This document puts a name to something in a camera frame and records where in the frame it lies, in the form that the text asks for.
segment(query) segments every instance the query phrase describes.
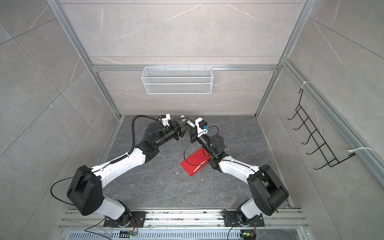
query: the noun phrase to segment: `white wire mesh basket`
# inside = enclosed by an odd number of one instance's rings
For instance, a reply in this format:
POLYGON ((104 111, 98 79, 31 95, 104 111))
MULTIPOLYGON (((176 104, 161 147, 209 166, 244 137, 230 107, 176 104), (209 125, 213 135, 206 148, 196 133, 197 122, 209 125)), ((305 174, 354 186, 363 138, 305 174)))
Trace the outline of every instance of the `white wire mesh basket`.
POLYGON ((146 67, 141 80, 148 94, 211 93, 211 67, 146 67))

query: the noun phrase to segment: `cable tie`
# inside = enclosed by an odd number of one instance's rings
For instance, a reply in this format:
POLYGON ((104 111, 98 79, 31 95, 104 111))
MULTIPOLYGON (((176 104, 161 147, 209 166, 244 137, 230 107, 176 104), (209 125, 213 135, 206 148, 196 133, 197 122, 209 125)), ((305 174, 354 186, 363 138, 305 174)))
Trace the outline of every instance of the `cable tie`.
POLYGON ((304 84, 306 84, 306 83, 310 83, 310 82, 306 82, 306 81, 304 81, 304 82, 303 82, 303 85, 301 86, 301 88, 303 88, 304 84))
POLYGON ((360 149, 369 149, 369 150, 373 150, 373 148, 370 148, 370 147, 358 147, 358 148, 355 148, 355 149, 350 149, 350 150, 347 150, 348 152, 354 152, 354 151, 357 151, 357 150, 360 150, 360 149))

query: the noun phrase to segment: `wall tile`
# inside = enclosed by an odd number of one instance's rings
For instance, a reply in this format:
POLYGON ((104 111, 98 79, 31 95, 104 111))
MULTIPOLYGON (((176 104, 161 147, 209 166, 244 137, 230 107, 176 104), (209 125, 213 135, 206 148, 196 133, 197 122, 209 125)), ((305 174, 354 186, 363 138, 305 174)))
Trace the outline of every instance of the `wall tile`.
POLYGON ((16 40, 60 92, 85 68, 57 19, 16 40))
POLYGON ((121 114, 253 115, 264 91, 213 91, 211 94, 147 94, 110 91, 121 114))
POLYGON ((12 36, 0 23, 0 44, 11 39, 12 36))
POLYGON ((16 37, 55 19, 46 0, 3 0, 0 22, 16 37))
POLYGON ((61 3, 303 3, 303 0, 60 0, 61 3))
POLYGON ((277 64, 279 56, 258 57, 92 57, 93 64, 277 64))
POLYGON ((313 238, 341 240, 303 160, 269 100, 260 116, 260 123, 283 176, 284 184, 295 207, 303 210, 313 238))
POLYGON ((311 19, 290 58, 384 159, 384 59, 311 19))
POLYGON ((63 96, 87 124, 91 123, 104 102, 103 95, 86 69, 63 91, 63 96))
POLYGON ((63 7, 90 56, 279 56, 301 4, 63 7))
POLYGON ((60 93, 15 40, 0 45, 0 73, 1 154, 60 93))
MULTIPOLYGON (((73 176, 76 169, 82 165, 87 165, 88 167, 96 165, 103 147, 104 144, 91 128, 88 128, 68 160, 65 162, 63 168, 56 176, 54 182, 73 176)), ((56 184, 53 189, 55 196, 70 202, 66 197, 66 192, 70 183, 71 180, 56 184)), ((57 201, 51 196, 50 192, 47 192, 32 215, 32 218, 25 227, 19 240, 31 239, 31 233, 33 233, 35 239, 54 239, 57 227, 63 219, 61 214, 67 209, 73 209, 73 207, 57 201)))
POLYGON ((1 239, 21 234, 87 127, 59 96, 0 157, 1 239))
MULTIPOLYGON (((102 71, 100 76, 110 91, 145 91, 139 71, 102 71)), ((213 91, 265 90, 270 71, 214 71, 213 91)))
MULTIPOLYGON (((332 168, 326 166, 320 170, 313 169, 326 163, 324 157, 319 150, 312 155, 306 154, 317 148, 316 143, 311 138, 308 144, 303 145, 302 142, 309 137, 308 130, 305 126, 297 131, 293 130, 302 123, 298 116, 292 120, 287 119, 292 118, 295 113, 294 109, 300 99, 299 89, 300 85, 296 80, 284 71, 270 95, 270 100, 303 159, 341 238, 360 240, 369 236, 372 239, 380 239, 384 230, 381 224, 384 214, 381 207, 384 204, 383 188, 357 156, 332 168)), ((301 97, 301 106, 319 129, 333 154, 340 161, 345 159, 350 154, 347 152, 349 146, 308 98, 306 92, 301 97)), ((304 112, 299 111, 299 114, 305 117, 304 112)), ((311 129, 311 122, 306 123, 311 129)), ((316 135, 315 139, 319 144, 323 143, 320 136, 316 135)), ((321 149, 329 161, 333 159, 327 148, 321 149)))
POLYGON ((384 57, 384 1, 318 0, 311 18, 384 57))
POLYGON ((106 101, 103 102, 96 116, 89 125, 103 143, 106 143, 108 137, 115 125, 116 118, 106 101))

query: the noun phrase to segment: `red notebook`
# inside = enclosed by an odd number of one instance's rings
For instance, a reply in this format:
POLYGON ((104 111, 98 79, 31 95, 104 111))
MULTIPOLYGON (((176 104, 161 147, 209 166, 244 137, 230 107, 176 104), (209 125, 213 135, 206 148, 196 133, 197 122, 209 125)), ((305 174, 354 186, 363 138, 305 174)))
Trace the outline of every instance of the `red notebook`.
POLYGON ((205 156, 202 148, 199 148, 196 152, 194 152, 191 156, 187 158, 188 164, 185 160, 180 163, 180 166, 188 173, 188 175, 192 176, 197 171, 202 169, 205 164, 208 162, 211 156, 205 156))

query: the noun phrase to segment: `black wire hook rack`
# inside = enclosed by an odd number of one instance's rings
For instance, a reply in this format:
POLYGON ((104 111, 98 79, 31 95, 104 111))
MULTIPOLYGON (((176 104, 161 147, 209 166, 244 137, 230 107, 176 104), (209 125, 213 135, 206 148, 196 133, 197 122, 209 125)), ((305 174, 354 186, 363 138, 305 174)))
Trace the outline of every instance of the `black wire hook rack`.
POLYGON ((325 139, 323 138, 323 136, 321 135, 321 133, 319 132, 319 130, 317 129, 317 127, 313 124, 312 120, 309 118, 308 114, 305 112, 304 108, 300 105, 300 103, 301 103, 301 97, 303 96, 303 89, 300 89, 299 94, 301 94, 301 95, 300 95, 299 104, 298 104, 297 107, 295 108, 296 113, 293 115, 292 118, 287 118, 287 119, 288 119, 288 120, 292 120, 296 115, 300 117, 300 119, 301 119, 301 121, 302 121, 303 123, 302 123, 302 124, 300 125, 300 127, 298 127, 297 129, 296 129, 296 128, 293 128, 293 129, 294 129, 294 130, 299 130, 302 126, 305 126, 305 127, 307 128, 308 132, 310 133, 310 136, 308 137, 307 142, 305 142, 305 143, 302 142, 302 144, 303 144, 303 145, 308 144, 309 140, 310 140, 311 137, 312 137, 312 139, 314 140, 314 142, 315 142, 316 145, 317 145, 317 148, 316 148, 313 152, 311 152, 311 153, 306 153, 306 154, 307 154, 307 155, 311 155, 311 154, 314 154, 317 150, 319 150, 319 151, 321 152, 321 154, 323 155, 325 161, 327 162, 327 163, 324 164, 323 166, 321 166, 321 167, 319 167, 319 168, 315 168, 315 167, 314 167, 313 169, 315 169, 315 170, 319 170, 319 169, 322 169, 323 167, 325 167, 325 166, 327 166, 327 165, 328 165, 329 167, 334 167, 335 165, 340 164, 340 163, 344 162, 345 160, 347 160, 347 159, 349 159, 349 158, 355 156, 355 155, 356 155, 355 153, 351 153, 350 155, 348 155, 347 158, 345 158, 345 159, 343 159, 343 160, 341 160, 341 161, 337 159, 337 157, 335 156, 335 154, 333 154, 331 148, 328 146, 327 142, 325 141, 325 139), (299 110, 302 110, 302 111, 305 113, 305 117, 302 117, 302 116, 299 114, 299 110), (315 128, 314 131, 310 131, 309 127, 308 127, 307 124, 306 124, 307 121, 310 121, 310 122, 312 123, 312 125, 313 125, 314 128, 315 128), (313 136, 313 134, 314 134, 315 132, 317 132, 317 133, 320 135, 321 139, 322 139, 323 142, 324 142, 323 144, 319 145, 318 141, 316 141, 315 137, 313 136), (327 147, 327 148, 329 149, 330 153, 331 153, 332 156, 333 156, 333 159, 332 159, 332 160, 328 161, 327 157, 326 157, 325 154, 324 154, 324 151, 321 149, 323 146, 324 146, 324 147, 327 147))

